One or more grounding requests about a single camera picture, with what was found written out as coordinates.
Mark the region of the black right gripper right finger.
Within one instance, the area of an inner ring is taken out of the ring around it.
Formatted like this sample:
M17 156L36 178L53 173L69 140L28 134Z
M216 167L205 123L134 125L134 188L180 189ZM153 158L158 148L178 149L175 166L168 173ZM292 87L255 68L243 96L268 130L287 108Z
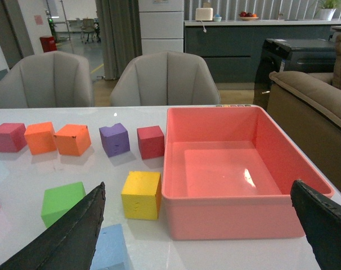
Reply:
M341 269L341 205L300 179L290 196L319 267Z

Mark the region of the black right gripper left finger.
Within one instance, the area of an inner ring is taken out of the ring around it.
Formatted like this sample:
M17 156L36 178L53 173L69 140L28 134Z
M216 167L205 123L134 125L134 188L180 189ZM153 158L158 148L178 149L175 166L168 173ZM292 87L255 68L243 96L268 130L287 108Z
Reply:
M105 209L101 182L0 269L90 269Z

